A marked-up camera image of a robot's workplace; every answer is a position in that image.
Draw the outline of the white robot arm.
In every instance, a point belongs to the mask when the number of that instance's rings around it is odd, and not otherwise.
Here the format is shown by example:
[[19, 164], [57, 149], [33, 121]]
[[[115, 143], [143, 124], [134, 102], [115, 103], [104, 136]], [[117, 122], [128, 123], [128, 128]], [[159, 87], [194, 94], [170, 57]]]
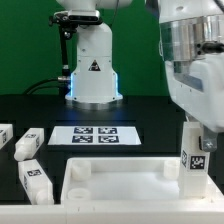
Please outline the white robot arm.
[[[112, 32], [101, 9], [126, 7], [133, 0], [56, 0], [62, 35], [78, 35], [77, 67], [68, 73], [70, 102], [106, 105], [122, 98], [112, 68]], [[200, 148], [217, 149], [224, 132], [224, 0], [145, 0], [159, 21], [160, 54], [173, 102], [199, 124]]]

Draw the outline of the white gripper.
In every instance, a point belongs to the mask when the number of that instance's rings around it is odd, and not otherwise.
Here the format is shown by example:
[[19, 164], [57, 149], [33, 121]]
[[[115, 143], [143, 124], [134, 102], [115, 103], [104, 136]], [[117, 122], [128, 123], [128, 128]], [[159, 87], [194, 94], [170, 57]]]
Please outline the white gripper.
[[215, 132], [224, 132], [224, 56], [206, 56], [193, 61], [185, 73], [187, 81], [177, 79], [172, 62], [165, 62], [165, 70], [171, 99], [205, 125], [201, 149], [216, 151], [218, 134]]

